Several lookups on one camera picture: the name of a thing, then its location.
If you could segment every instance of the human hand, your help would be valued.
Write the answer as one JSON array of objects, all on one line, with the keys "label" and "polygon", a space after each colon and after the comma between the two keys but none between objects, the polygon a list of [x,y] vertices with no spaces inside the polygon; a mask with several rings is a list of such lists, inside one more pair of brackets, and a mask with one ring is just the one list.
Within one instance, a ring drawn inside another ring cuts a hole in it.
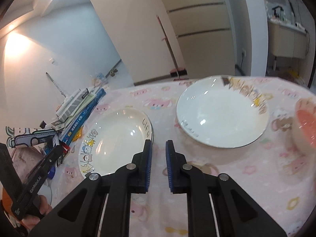
[{"label": "human hand", "polygon": [[[47,215],[53,209],[47,202],[47,199],[44,195],[40,195],[40,207],[39,211],[42,215]],[[30,230],[34,228],[40,222],[40,219],[37,216],[26,215],[22,219],[23,224]]]}]

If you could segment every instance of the tablecloth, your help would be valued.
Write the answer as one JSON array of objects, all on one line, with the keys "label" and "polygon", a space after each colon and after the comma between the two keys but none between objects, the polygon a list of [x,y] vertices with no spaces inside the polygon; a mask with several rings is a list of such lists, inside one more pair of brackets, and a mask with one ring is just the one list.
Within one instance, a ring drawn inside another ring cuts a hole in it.
[{"label": "tablecloth", "polygon": [[[242,148],[223,150],[190,138],[176,119],[176,104],[182,92],[195,81],[163,82],[107,91],[83,127],[108,111],[133,107],[144,111],[154,130],[150,188],[133,194],[130,236],[187,236],[185,194],[172,194],[168,187],[165,142],[204,173],[230,175],[288,234],[293,236],[316,204],[316,174],[313,155],[304,156],[293,144],[291,122],[300,98],[316,97],[309,90],[279,78],[241,77],[258,88],[269,106],[270,122],[264,134]],[[82,138],[71,144],[71,153],[51,182],[52,206],[56,206],[82,180],[78,153]]]}]

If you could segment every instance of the pink bowl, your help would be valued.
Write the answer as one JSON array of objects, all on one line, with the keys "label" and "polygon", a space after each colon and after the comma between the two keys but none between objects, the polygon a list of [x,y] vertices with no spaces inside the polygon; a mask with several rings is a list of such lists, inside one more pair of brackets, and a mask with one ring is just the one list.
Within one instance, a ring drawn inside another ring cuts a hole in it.
[{"label": "pink bowl", "polygon": [[292,136],[301,153],[316,152],[316,105],[308,99],[300,99],[295,105]]}]

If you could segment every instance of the warm light on wall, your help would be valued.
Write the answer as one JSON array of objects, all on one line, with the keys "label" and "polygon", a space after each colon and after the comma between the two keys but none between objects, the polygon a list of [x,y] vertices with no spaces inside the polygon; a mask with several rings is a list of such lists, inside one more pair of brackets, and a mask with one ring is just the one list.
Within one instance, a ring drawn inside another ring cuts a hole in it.
[{"label": "warm light on wall", "polygon": [[5,45],[5,56],[19,56],[26,52],[30,45],[30,40],[20,34],[10,33]]}]

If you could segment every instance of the white plate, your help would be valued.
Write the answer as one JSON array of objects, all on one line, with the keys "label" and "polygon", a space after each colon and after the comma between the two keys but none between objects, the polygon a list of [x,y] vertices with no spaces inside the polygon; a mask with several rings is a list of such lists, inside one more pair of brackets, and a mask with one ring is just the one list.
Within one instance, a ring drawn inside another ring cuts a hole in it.
[{"label": "white plate", "polygon": [[177,103],[177,119],[194,140],[231,149],[248,145],[263,134],[269,109],[254,86],[231,76],[214,76],[183,92]]},{"label": "white plate", "polygon": [[153,139],[153,131],[145,113],[126,108],[105,114],[94,123],[80,146],[81,174],[114,173],[143,151],[146,139]]}]

